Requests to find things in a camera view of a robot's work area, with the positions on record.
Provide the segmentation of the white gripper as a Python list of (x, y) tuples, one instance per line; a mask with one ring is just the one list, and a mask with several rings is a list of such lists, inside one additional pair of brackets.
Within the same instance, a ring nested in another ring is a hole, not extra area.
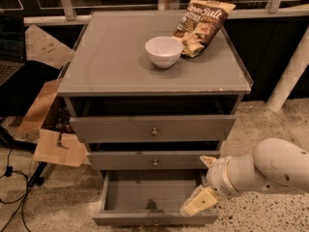
[(231, 157), (220, 159), (208, 156), (200, 157), (201, 162), (208, 168), (206, 178), (207, 184), (211, 188), (199, 186), (191, 193), (191, 196), (181, 207), (181, 214), (184, 217), (195, 216), (213, 206), (218, 201), (217, 195), (224, 198), (240, 196), (228, 176), (228, 163), (231, 159)]

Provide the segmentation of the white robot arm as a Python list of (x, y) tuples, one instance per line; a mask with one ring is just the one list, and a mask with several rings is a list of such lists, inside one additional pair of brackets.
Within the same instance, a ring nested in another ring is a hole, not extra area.
[(181, 214), (192, 217), (245, 192), (302, 194), (309, 192), (309, 153), (284, 139), (268, 138), (249, 154), (237, 157), (201, 156), (208, 168), (206, 182), (183, 203)]

